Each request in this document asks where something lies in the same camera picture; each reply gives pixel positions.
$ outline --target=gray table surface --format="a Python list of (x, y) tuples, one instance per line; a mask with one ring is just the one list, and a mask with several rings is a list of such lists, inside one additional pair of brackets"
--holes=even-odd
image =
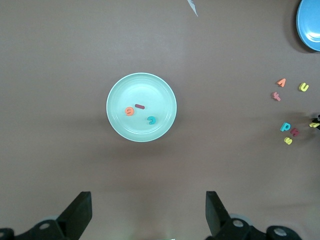
[[(187, 0), (0, 0), (0, 227), (20, 234), (91, 191), (82, 240), (203, 240), (217, 191), (260, 231), (319, 239), (320, 54), (298, 37), (299, 2), (195, 0), (197, 17)], [(147, 143), (106, 117), (136, 72), (177, 100)]]

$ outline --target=plate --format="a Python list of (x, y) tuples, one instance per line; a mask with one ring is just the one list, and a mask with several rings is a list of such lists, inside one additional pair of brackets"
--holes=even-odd
[(106, 100), (106, 114), (113, 129), (135, 142), (160, 138), (172, 126), (177, 101), (160, 77), (138, 72), (120, 79)]
[(302, 0), (296, 15), (296, 28), (309, 48), (320, 51), (320, 0)]

